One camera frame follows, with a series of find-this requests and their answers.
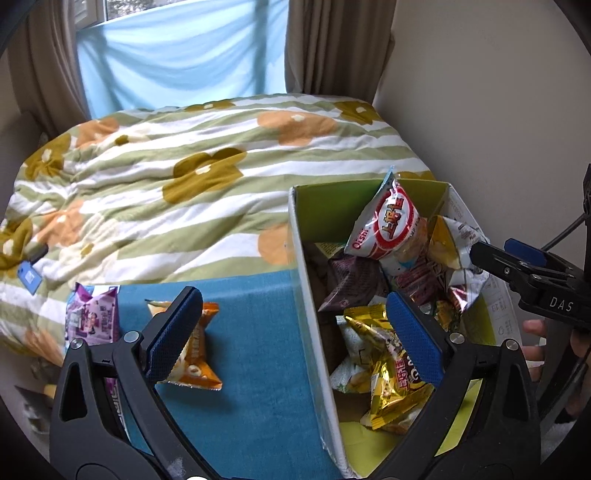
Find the floral comforter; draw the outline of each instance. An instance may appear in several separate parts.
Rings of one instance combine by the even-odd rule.
[[[154,283],[287,268],[293,185],[429,177],[371,105],[257,96],[123,111],[78,125],[21,167],[0,227],[0,338],[61,364],[75,282]],[[32,296],[17,266],[39,244]]]

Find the blue cloth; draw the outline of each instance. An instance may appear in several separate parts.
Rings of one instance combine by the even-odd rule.
[[[223,388],[157,386],[185,435],[227,478],[341,478],[320,442],[289,272],[188,284],[220,304],[206,337]],[[185,285],[122,286],[123,331],[150,321],[144,299],[172,300]],[[125,419],[133,444],[149,451],[128,411]]]
[[[285,93],[288,0],[189,0],[78,32],[93,118]]]

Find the finger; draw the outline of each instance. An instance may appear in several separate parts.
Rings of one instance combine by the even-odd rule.
[[[577,388],[569,397],[569,400],[564,406],[564,409],[566,410],[566,413],[568,413],[571,417],[577,418],[583,411],[583,406],[584,405],[581,403],[580,389]]]
[[[587,349],[591,344],[591,337],[587,334],[580,333],[577,330],[573,330],[570,335],[570,346],[573,348],[573,352],[576,356],[582,358],[587,353]]]
[[[532,360],[534,362],[544,361],[544,348],[540,346],[523,346],[521,347],[523,356],[526,360]]]
[[[542,367],[530,368],[530,376],[532,382],[539,382],[542,376]]]
[[[546,322],[543,320],[526,320],[523,322],[523,331],[546,338]]]

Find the orange snack bag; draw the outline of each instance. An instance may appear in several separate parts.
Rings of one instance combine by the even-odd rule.
[[[172,302],[146,300],[152,317],[166,311]],[[217,303],[203,302],[201,318],[175,362],[168,378],[163,383],[172,383],[190,388],[221,390],[222,381],[213,372],[206,361],[205,328],[220,308]]]

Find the red and white snack bag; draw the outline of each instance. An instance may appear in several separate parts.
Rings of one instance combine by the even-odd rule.
[[[411,268],[427,243],[427,221],[390,169],[353,227],[345,253],[379,260],[388,277]]]

